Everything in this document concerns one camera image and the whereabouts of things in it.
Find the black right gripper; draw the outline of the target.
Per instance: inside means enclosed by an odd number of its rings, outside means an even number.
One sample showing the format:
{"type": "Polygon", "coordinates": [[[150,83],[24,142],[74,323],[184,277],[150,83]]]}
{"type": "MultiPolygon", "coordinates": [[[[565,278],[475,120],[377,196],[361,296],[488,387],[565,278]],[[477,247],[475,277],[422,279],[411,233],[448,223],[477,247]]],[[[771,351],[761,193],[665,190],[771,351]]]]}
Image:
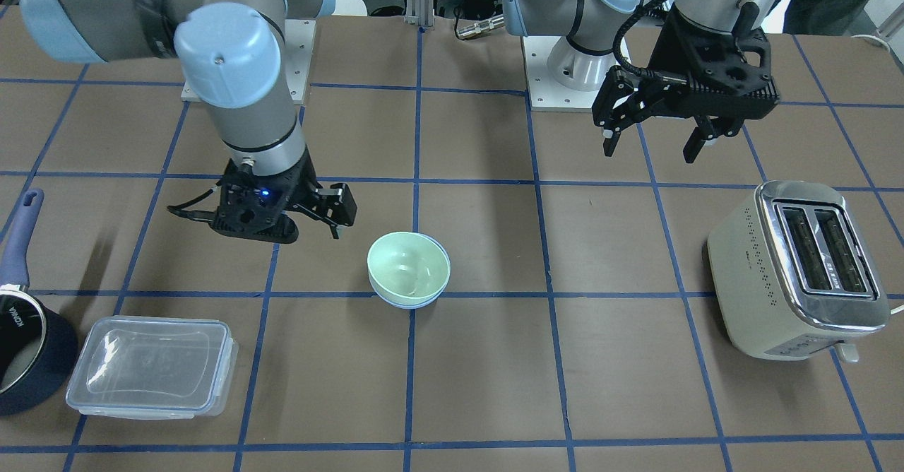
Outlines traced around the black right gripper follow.
{"type": "Polygon", "coordinates": [[[228,162],[220,179],[222,194],[210,227],[227,237],[277,244],[297,241],[290,212],[327,224],[334,240],[357,218],[357,202],[345,183],[320,185],[309,151],[277,175],[253,175],[251,168],[228,162]]]}

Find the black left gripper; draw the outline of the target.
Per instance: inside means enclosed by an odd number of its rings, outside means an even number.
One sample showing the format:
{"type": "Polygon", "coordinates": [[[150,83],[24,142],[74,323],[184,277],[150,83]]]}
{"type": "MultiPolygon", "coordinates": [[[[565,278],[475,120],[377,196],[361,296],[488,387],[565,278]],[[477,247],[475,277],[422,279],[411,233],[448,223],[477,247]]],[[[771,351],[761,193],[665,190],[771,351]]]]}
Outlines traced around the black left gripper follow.
{"type": "MultiPolygon", "coordinates": [[[[759,120],[780,101],[771,45],[755,13],[740,11],[727,31],[705,30],[681,12],[669,12],[642,76],[611,67],[592,105],[602,127],[604,156],[612,157],[622,132],[649,117],[759,120]]],[[[692,164],[715,140],[711,120],[696,120],[682,148],[692,164]]]]}

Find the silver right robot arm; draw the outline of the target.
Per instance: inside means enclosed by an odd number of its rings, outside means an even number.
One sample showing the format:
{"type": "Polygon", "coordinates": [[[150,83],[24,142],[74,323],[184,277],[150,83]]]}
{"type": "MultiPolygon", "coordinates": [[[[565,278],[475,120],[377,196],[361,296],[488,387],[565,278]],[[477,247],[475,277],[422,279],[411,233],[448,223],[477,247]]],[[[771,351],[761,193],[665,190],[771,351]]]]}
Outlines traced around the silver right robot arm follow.
{"type": "Polygon", "coordinates": [[[320,185],[285,76],[287,19],[316,19],[335,0],[19,0],[32,39],[52,59],[104,64],[177,59],[206,106],[229,162],[213,211],[197,199],[171,205],[184,220],[223,236],[277,244],[298,238],[292,212],[327,224],[334,238],[353,225],[345,183],[320,185]]]}

